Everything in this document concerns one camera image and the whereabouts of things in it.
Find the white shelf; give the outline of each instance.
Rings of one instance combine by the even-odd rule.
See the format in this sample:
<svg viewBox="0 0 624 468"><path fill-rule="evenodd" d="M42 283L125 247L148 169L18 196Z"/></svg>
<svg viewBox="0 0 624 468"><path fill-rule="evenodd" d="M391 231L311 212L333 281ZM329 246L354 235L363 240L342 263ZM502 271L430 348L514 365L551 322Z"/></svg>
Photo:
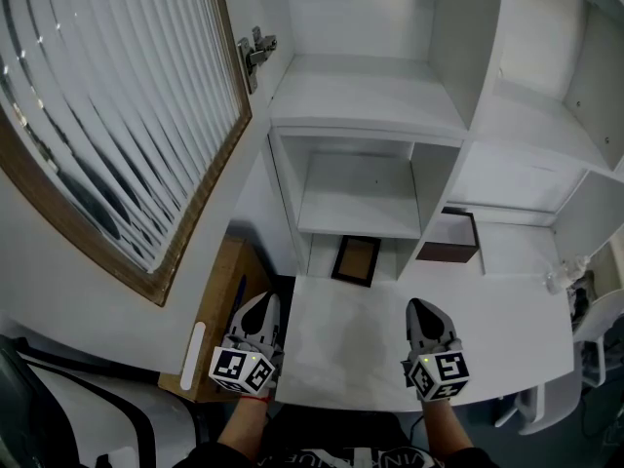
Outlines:
<svg viewBox="0 0 624 468"><path fill-rule="evenodd" d="M410 162L350 154L313 154L299 232L417 239L418 205Z"/></svg>
<svg viewBox="0 0 624 468"><path fill-rule="evenodd" d="M487 276L545 276L559 265L548 227L477 222L477 232Z"/></svg>
<svg viewBox="0 0 624 468"><path fill-rule="evenodd" d="M308 263L308 276L325 277L332 276L333 266L340 249L341 236L330 234L314 234L310 249L310 261ZM377 263L374 267L372 282L396 281L397 280L397 253L394 239L382 239L377 255Z"/></svg>
<svg viewBox="0 0 624 468"><path fill-rule="evenodd" d="M598 147L559 100L505 80L496 82L478 138L609 170Z"/></svg>
<svg viewBox="0 0 624 468"><path fill-rule="evenodd" d="M431 68L402 58L295 56L270 109L273 126L467 132Z"/></svg>

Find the white shelving unit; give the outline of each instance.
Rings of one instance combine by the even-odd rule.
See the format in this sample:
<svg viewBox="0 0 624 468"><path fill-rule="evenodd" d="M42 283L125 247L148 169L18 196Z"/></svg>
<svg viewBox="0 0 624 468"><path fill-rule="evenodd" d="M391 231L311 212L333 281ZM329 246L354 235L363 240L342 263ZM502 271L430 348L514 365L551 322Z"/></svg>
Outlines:
<svg viewBox="0 0 624 468"><path fill-rule="evenodd" d="M301 232L418 239L410 162L313 154L297 228Z"/></svg>
<svg viewBox="0 0 624 468"><path fill-rule="evenodd" d="M561 259L624 223L621 0L281 7L270 139L301 274L350 234L383 238L373 281L398 279L449 205L548 227Z"/></svg>

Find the desk surface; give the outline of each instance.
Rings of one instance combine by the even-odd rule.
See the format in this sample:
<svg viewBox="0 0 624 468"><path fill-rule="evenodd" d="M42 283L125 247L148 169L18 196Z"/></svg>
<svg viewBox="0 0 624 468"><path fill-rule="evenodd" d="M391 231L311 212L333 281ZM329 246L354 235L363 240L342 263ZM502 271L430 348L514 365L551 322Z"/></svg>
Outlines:
<svg viewBox="0 0 624 468"><path fill-rule="evenodd" d="M406 307L433 302L453 319L471 381L454 404L508 395L573 369L564 293L538 277L486 278L468 264L417 261L399 282L361 288L298 276L277 400L318 408L420 410L400 361L409 352Z"/></svg>

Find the cabinet hinge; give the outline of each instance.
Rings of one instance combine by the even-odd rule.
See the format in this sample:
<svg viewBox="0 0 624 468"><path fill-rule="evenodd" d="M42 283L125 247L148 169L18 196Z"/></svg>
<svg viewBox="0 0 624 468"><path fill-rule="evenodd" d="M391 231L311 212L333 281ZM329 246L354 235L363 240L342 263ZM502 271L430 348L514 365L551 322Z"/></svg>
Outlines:
<svg viewBox="0 0 624 468"><path fill-rule="evenodd" d="M273 51L277 49L277 37L275 35L262 36L259 26L253 30L253 48L247 38L242 38L238 42L238 53L246 69L245 80L250 94L257 89L257 69L271 57Z"/></svg>

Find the chair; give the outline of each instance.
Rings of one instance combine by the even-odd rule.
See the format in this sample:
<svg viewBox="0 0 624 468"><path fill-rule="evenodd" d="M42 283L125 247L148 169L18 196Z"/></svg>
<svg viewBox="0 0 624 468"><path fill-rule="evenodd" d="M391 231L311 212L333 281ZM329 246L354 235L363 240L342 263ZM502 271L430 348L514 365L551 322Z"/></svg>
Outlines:
<svg viewBox="0 0 624 468"><path fill-rule="evenodd" d="M520 392L514 405L494 423L504 425L516 412L524 420L518 432L530 435L554 425L569 416L578 406L583 383L599 387L605 383L605 333L624 311L624 291L611 292L598 300L587 311L573 335L574 371L543 385ZM583 372L581 351L585 342L598 347L598 379Z"/></svg>

